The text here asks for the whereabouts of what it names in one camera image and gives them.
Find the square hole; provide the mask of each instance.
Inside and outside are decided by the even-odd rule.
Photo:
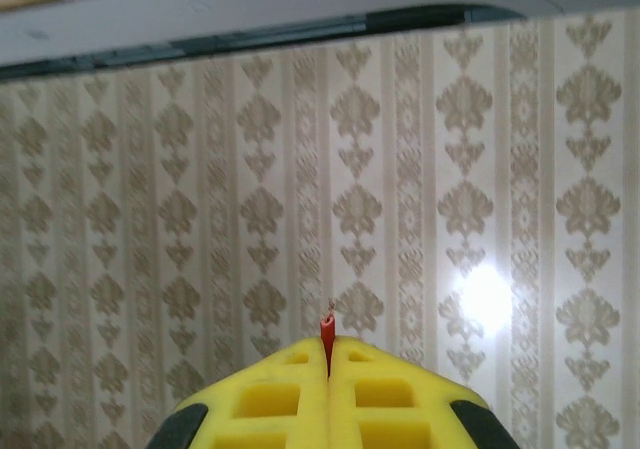
[[[435,449],[426,423],[362,421],[362,449]]]
[[[309,362],[309,354],[299,352],[289,356],[285,361],[285,364],[306,364],[307,362]]]
[[[362,354],[361,352],[351,351],[349,353],[349,360],[351,362],[371,362],[373,359],[371,359],[366,354]]]
[[[253,384],[240,395],[233,417],[295,416],[299,400],[297,384]]]
[[[213,449],[285,449],[286,434],[238,434],[218,436]]]
[[[414,407],[413,389],[404,379],[360,379],[356,407]]]

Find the damask pattern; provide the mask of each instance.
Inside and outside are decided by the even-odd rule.
[[[424,365],[423,137],[420,113],[420,36],[394,38],[398,353]]]
[[[144,447],[335,297],[339,332],[470,385],[522,448],[640,447],[638,34],[617,12],[0,85],[0,446]],[[499,337],[465,299],[494,266]]]
[[[282,198],[278,197],[283,189],[283,161],[282,157],[276,157],[279,153],[276,147],[283,144],[283,116],[282,107],[276,106],[277,102],[274,104],[269,96],[272,92],[269,89],[282,77],[280,63],[279,57],[271,55],[244,58],[240,62],[242,75],[251,87],[236,116],[243,141],[239,154],[249,170],[243,184],[247,189],[242,191],[246,195],[241,199],[240,217],[247,233],[245,251],[249,258],[244,261],[253,269],[243,277],[242,304],[248,311],[250,324],[259,328],[258,333],[248,332],[257,352],[253,356],[256,360],[281,348],[281,314],[287,308],[279,284],[284,280],[282,274],[286,274],[284,255],[281,256],[278,247],[282,246],[284,234],[285,210]],[[274,176],[280,177],[276,185],[280,190],[274,191],[269,184]]]
[[[478,137],[476,131],[486,131],[485,118],[493,107],[493,97],[490,90],[467,71],[484,44],[484,34],[465,30],[443,38],[442,44],[460,73],[435,102],[444,126],[439,139],[449,141],[444,144],[448,161],[443,157],[442,163],[455,168],[450,171],[450,178],[442,181],[447,188],[437,203],[438,214],[445,221],[451,241],[444,252],[455,268],[450,276],[452,290],[447,291],[450,293],[439,303],[438,313],[446,321],[449,336],[462,340],[461,346],[447,349],[446,354],[462,381],[469,383],[487,356],[483,350],[474,348],[474,340],[484,337],[484,328],[465,314],[461,286],[485,261],[487,252],[482,245],[482,235],[494,211],[494,202],[469,176],[486,149],[482,136]],[[461,178],[454,176],[455,170]],[[455,279],[455,274],[461,276],[462,283]]]
[[[302,334],[314,336],[321,317],[320,174],[318,134],[318,53],[294,50],[293,93],[298,234],[298,274]]]
[[[61,395],[61,345],[53,331],[60,306],[55,264],[54,197],[51,181],[50,128],[43,121],[47,100],[41,84],[17,90],[14,105],[19,166],[25,182],[19,198],[22,217],[23,284],[28,298],[27,318],[33,345],[28,345],[30,387],[42,418],[32,417],[32,443],[61,448],[64,445]]]
[[[374,131],[374,127],[380,120],[380,102],[362,83],[374,58],[373,49],[367,41],[336,47],[331,53],[338,62],[334,62],[333,67],[344,71],[339,72],[342,77],[336,77],[334,81],[340,90],[329,108],[333,121],[332,138],[335,137],[332,148],[337,149],[338,160],[347,169],[338,170],[336,165],[340,163],[334,159],[332,177],[333,180],[340,178],[341,183],[333,186],[337,197],[331,209],[335,217],[334,227],[337,223],[339,234],[342,234],[338,240],[344,240],[339,249],[340,262],[346,263],[346,267],[339,266],[345,267],[344,271],[334,272],[336,311],[341,316],[339,323],[345,331],[353,331],[358,337],[363,337],[367,332],[376,332],[378,318],[384,312],[384,300],[380,297],[384,288],[372,288],[369,282],[370,268],[375,267],[377,263],[374,264],[374,260],[381,257],[380,248],[375,243],[380,239],[376,235],[382,223],[382,203],[367,187],[372,162],[375,163],[373,146],[376,132],[379,137],[379,131]]]
[[[564,229],[574,235],[568,241],[581,240],[579,245],[569,246],[565,256],[580,275],[582,288],[572,291],[556,310],[566,341],[581,346],[580,354],[567,356],[564,362],[584,394],[572,399],[556,416],[556,424],[566,432],[568,447],[609,448],[611,438],[620,431],[617,411],[594,397],[596,386],[611,368],[611,361],[599,356],[598,346],[612,343],[612,332],[620,324],[620,313],[607,296],[613,280],[598,277],[610,263],[612,248],[607,246],[613,241],[607,235],[621,211],[619,196],[607,187],[608,183],[616,185],[615,175],[609,170],[604,172],[608,181],[598,178],[598,165],[606,163],[615,136],[610,124],[613,108],[622,95],[620,83],[598,67],[596,60],[612,26],[610,19],[594,16],[566,25],[566,37],[582,53],[584,63],[560,81],[556,91],[556,101],[570,129],[564,141],[566,150],[581,169],[574,171],[578,178],[556,202]]]
[[[539,25],[509,34],[511,419],[522,448],[540,446],[540,131]]]
[[[151,98],[150,74],[143,70],[124,72],[119,83],[119,104],[122,110],[122,139],[125,151],[126,219],[131,231],[129,238],[129,311],[133,314],[133,360],[130,373],[133,393],[137,394],[133,417],[133,447],[148,441],[162,420],[164,407],[164,377],[158,370],[162,365],[160,301],[155,295],[158,286],[157,264],[154,257],[158,243],[157,230],[152,224],[152,167],[153,139],[146,130],[146,109]]]
[[[210,287],[212,297],[213,377],[219,380],[234,372],[238,352],[234,344],[233,331],[234,264],[230,262],[234,257],[231,250],[232,214],[228,201],[232,184],[228,157],[231,149],[230,135],[225,130],[226,119],[231,112],[228,108],[230,96],[227,84],[231,76],[231,65],[224,60],[202,62],[201,70],[198,72],[203,74],[200,89],[204,95],[204,171],[208,195],[206,207],[209,211],[208,273],[204,286]]]
[[[154,158],[159,218],[158,261],[162,287],[165,411],[204,386],[199,219],[195,180],[196,121],[193,68],[184,63],[152,71]]]

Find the wall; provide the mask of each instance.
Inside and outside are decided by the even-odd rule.
[[[8,445],[143,447],[332,296],[340,333],[469,384],[523,448],[640,447],[639,32],[618,12],[1,86]]]

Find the yellow plastic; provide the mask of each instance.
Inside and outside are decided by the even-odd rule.
[[[350,337],[327,380],[305,339],[182,402],[209,412],[190,449],[475,449],[449,403],[473,391]]]

